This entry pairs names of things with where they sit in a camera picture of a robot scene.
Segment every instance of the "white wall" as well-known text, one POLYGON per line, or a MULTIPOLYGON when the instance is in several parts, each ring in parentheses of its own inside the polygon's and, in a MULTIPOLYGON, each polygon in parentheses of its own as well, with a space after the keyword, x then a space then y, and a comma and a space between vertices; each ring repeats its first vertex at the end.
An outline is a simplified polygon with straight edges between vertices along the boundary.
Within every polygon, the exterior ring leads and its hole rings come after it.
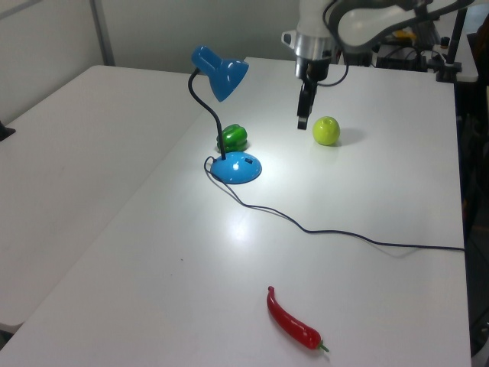
POLYGON ((283 31, 295 29, 299 0, 99 0, 119 67, 190 73, 207 44, 223 57, 294 60, 283 31))
POLYGON ((0 19, 0 120, 11 122, 99 64, 89 0, 43 0, 0 19))

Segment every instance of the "red chili pepper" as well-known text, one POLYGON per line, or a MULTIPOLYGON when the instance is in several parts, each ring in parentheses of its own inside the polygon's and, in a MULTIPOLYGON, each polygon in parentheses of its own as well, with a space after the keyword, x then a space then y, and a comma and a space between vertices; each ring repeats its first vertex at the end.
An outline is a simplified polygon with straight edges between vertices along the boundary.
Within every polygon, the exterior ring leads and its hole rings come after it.
POLYGON ((329 352, 329 349, 322 344, 321 335, 317 331, 298 321, 277 303, 275 288, 273 287, 268 287, 267 306, 275 321, 299 343, 309 349, 321 348, 329 352))

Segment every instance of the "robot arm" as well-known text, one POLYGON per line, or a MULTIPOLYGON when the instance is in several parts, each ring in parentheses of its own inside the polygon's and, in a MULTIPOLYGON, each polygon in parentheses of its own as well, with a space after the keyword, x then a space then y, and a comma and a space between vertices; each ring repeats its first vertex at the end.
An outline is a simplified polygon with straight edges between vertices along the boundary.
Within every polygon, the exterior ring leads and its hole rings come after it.
POLYGON ((297 128, 307 127, 318 82, 328 76, 337 47, 350 54, 368 51, 392 31, 436 19, 473 1, 300 0, 297 29, 282 34, 282 42, 296 55, 296 77, 303 81, 297 128), (328 27, 323 22, 326 9, 328 27))

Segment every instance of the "green apple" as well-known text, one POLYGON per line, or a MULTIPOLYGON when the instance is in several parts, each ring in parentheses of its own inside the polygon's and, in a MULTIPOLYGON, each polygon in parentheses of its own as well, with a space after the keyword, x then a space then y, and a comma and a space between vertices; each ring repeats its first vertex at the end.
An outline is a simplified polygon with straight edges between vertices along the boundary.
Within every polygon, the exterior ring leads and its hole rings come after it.
POLYGON ((339 138, 338 122, 329 116, 321 117, 313 127, 314 139, 321 145, 333 145, 339 138))

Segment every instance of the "blue desk lamp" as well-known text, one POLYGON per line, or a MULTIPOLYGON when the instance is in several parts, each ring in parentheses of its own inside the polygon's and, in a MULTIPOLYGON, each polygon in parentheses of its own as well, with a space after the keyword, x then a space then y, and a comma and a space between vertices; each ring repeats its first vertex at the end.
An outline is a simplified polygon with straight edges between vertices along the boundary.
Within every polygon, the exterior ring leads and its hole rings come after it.
POLYGON ((236 89, 248 71, 248 64, 239 60, 223 60, 206 46, 198 46, 192 54, 196 66, 189 78, 189 91, 192 97, 204 109, 210 112, 217 124, 217 134, 221 157, 214 160, 211 173, 225 184, 244 184, 257 178, 261 173, 260 161, 243 151, 225 153, 222 126, 217 114, 206 105, 193 91, 192 82, 202 71, 209 82, 218 101, 222 102, 236 89))

